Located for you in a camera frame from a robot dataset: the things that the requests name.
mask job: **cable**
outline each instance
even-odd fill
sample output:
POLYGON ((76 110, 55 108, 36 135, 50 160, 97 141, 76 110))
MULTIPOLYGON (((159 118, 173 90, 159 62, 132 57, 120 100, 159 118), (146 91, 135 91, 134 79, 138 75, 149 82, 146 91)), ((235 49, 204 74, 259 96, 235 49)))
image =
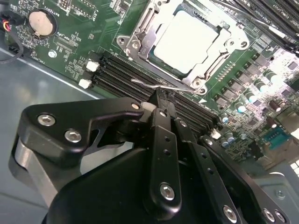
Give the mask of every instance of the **cable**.
POLYGON ((9 21, 1 21, 3 24, 3 28, 9 33, 9 35, 11 36, 11 38, 15 41, 15 43, 18 45, 19 47, 19 52, 6 60, 0 60, 0 64, 5 64, 5 63, 10 63, 13 62, 15 60, 17 60, 19 57, 21 57, 24 53, 24 47, 19 39, 19 37, 17 36, 17 34, 15 34, 13 31, 11 31, 10 26, 9 26, 9 21))
POLYGON ((9 21, 3 21, 3 28, 4 28, 7 32, 10 31, 9 21))
POLYGON ((223 1, 220 1, 220 0, 211 0, 212 2, 214 3, 217 3, 219 5, 222 5, 222 6, 225 6, 235 12, 238 12, 239 14, 243 15, 244 17, 246 17, 247 19, 251 20, 251 22, 254 24, 255 22, 263 25, 263 26, 266 26, 271 32, 275 33, 276 35, 280 36, 281 38, 285 38, 286 34, 284 34, 283 32, 279 31, 278 29, 274 28, 273 26, 270 26, 266 23, 264 23, 263 21, 260 21, 258 20, 257 18, 255 18, 254 16, 250 15, 249 13, 246 13, 244 12, 243 10, 241 9, 238 9, 228 3, 225 3, 223 1))
POLYGON ((0 5, 9 5, 9 1, 8 0, 0 0, 0 5))

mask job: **black wire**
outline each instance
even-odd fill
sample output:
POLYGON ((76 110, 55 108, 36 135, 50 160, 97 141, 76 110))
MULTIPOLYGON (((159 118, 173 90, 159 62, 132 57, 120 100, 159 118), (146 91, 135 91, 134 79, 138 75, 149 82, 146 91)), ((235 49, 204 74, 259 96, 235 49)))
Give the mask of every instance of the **black wire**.
POLYGON ((23 55, 23 53, 24 53, 24 47, 23 47, 23 45, 22 45, 19 37, 17 36, 17 34, 15 34, 13 31, 10 31, 8 34, 12 37, 12 39, 18 45, 19 52, 15 56, 13 56, 13 57, 11 57, 9 59, 2 60, 2 61, 0 60, 0 64, 11 63, 11 62, 17 60, 19 57, 21 57, 23 55))
POLYGON ((0 5, 9 5, 9 1, 8 0, 0 0, 0 5))
POLYGON ((229 9, 235 11, 235 12, 238 12, 238 13, 242 14, 242 15, 245 16, 247 19, 249 19, 249 20, 253 20, 253 23, 254 23, 254 22, 258 22, 258 23, 260 23, 260 24, 262 24, 262 25, 264 25, 264 26, 269 27, 269 25, 266 24, 266 23, 264 23, 263 21, 258 20, 257 18, 255 18, 254 16, 250 15, 249 13, 246 13, 246 12, 244 12, 243 10, 241 10, 241 9, 239 9, 239 8, 236 8, 236 7, 234 7, 234 6, 232 6, 232 5, 228 4, 228 3, 225 3, 225 2, 220 1, 220 0, 211 0, 211 1, 214 2, 214 3, 217 3, 217 4, 219 4, 219 5, 225 6, 226 8, 229 8, 229 9))

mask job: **green circuit board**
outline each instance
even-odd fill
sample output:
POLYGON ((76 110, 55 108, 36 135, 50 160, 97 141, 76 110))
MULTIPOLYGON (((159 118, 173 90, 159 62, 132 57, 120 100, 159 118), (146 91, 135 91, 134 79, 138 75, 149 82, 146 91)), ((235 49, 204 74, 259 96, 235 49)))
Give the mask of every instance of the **green circuit board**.
MULTIPOLYGON (((32 50, 31 57, 33 59, 77 82, 82 77, 84 65, 91 51, 108 51, 160 79, 156 74, 129 61, 116 43, 118 35, 131 34, 147 1, 127 0, 126 10, 116 7, 119 2, 120 0, 10 0, 10 10, 28 18, 28 14, 32 10, 42 8, 51 12, 58 24, 57 33, 45 39, 36 39, 32 36, 28 21, 24 25, 12 27, 12 29, 17 32, 22 44, 32 50), (55 58, 49 57, 50 50, 57 53, 55 58)), ((234 13, 231 13, 231 16, 240 20, 234 13)), ((254 140, 260 142, 262 136, 269 132, 264 116, 276 117, 277 113, 271 110, 263 113, 263 110, 269 107, 268 103, 271 100, 283 102, 283 108, 289 106, 294 109, 299 108, 296 91, 287 84, 275 87, 265 78, 265 75, 273 71, 279 72, 285 82, 294 82, 299 69, 289 70, 288 64, 291 62, 299 64, 298 59, 284 54, 280 47, 252 23, 248 23, 246 20, 241 21, 245 24, 244 30, 250 41, 250 47, 245 51, 236 50, 231 54, 206 83, 208 88, 206 95, 179 93, 216 114, 220 115, 225 112, 228 115, 229 123, 225 125, 222 134, 225 136, 226 133, 232 132, 236 136, 234 143, 227 148, 227 152, 236 160, 241 159, 241 154, 246 150, 244 146, 254 140), (269 66, 260 66, 255 62, 256 57, 260 55, 269 61, 269 66), (226 106, 219 105, 215 98, 223 93, 223 88, 228 87, 233 79, 237 79, 240 72, 247 74, 249 65, 255 65, 261 74, 251 75, 253 83, 244 84, 244 90, 239 92, 235 98, 229 99, 226 106), (263 80, 271 91, 269 93, 256 91, 254 87, 256 80, 263 80), (246 91, 252 89, 255 89, 258 99, 261 101, 259 106, 251 105, 244 96, 246 91), (285 90, 290 94, 283 95, 285 90), (246 104, 247 111, 245 113, 240 114, 235 109, 235 102, 239 100, 246 104), (246 134, 247 138, 242 140, 241 134, 246 134)), ((94 90, 106 97, 111 97, 111 94, 100 88, 94 88, 94 90)))

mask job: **black metal arm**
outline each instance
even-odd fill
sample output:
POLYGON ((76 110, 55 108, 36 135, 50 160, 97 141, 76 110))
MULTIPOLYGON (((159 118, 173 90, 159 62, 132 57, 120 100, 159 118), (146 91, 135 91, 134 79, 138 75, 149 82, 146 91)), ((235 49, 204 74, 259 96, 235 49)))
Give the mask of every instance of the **black metal arm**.
MULTIPOLYGON (((291 223, 210 136, 193 135, 174 104, 173 93, 156 90, 142 104, 117 98, 26 108, 10 168, 45 198, 44 223, 291 223), (97 129, 92 152, 125 141, 134 147, 81 175, 97 129)), ((217 124, 208 113, 201 120, 208 129, 217 124)))

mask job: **screw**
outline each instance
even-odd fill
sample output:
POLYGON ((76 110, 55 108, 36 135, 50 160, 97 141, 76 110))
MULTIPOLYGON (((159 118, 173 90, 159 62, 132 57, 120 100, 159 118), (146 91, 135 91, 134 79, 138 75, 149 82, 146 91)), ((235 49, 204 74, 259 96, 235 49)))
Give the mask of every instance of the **screw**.
POLYGON ((138 48, 138 44, 137 43, 133 43, 132 47, 135 48, 135 49, 137 49, 138 48))
POLYGON ((180 124, 181 124, 183 127, 187 127, 186 122, 184 122, 183 120, 180 121, 180 124))
POLYGON ((285 194, 281 190, 276 190, 275 193, 280 200, 284 200, 285 194))
POLYGON ((205 139, 205 141, 206 141, 207 144, 209 144, 209 145, 211 145, 211 146, 213 145, 213 142, 212 142, 211 140, 209 140, 209 139, 205 139))
POLYGON ((48 56, 49 56, 50 58, 55 58, 55 57, 57 57, 57 53, 56 53, 55 50, 49 50, 49 51, 48 51, 48 56))
POLYGON ((237 215, 234 213, 234 211, 228 207, 227 205, 224 205, 223 207, 224 215, 231 221, 232 223, 237 223, 237 215))
POLYGON ((263 215, 270 221, 270 222, 275 222, 275 218, 274 216, 272 215, 271 212, 269 212, 268 209, 263 209, 263 215))
POLYGON ((192 83, 193 87, 196 89, 196 88, 199 88, 201 86, 201 79, 200 78, 197 78, 193 81, 192 83))
POLYGON ((166 183, 161 184, 160 186, 160 192, 161 195, 168 201, 172 201, 174 199, 174 191, 171 188, 171 186, 169 186, 166 183))
POLYGON ((160 111, 160 114, 166 118, 166 114, 164 112, 160 111))
POLYGON ((132 104, 132 107, 136 110, 139 110, 139 108, 140 108, 137 104, 132 104))
POLYGON ((119 42, 121 45, 124 45, 124 44, 125 44, 125 40, 124 40, 123 38, 118 39, 118 42, 119 42))
POLYGON ((56 122, 55 118, 48 114, 39 115, 37 121, 44 126, 52 126, 56 122))
POLYGON ((242 48, 247 47, 247 42, 246 42, 246 41, 243 41, 243 42, 241 43, 241 47, 242 47, 242 48))
POLYGON ((285 217, 283 215, 281 215, 279 211, 275 210, 275 214, 280 219, 280 221, 285 223, 285 217))
POLYGON ((81 134, 75 130, 66 131, 64 137, 72 143, 80 142, 82 139, 81 134))

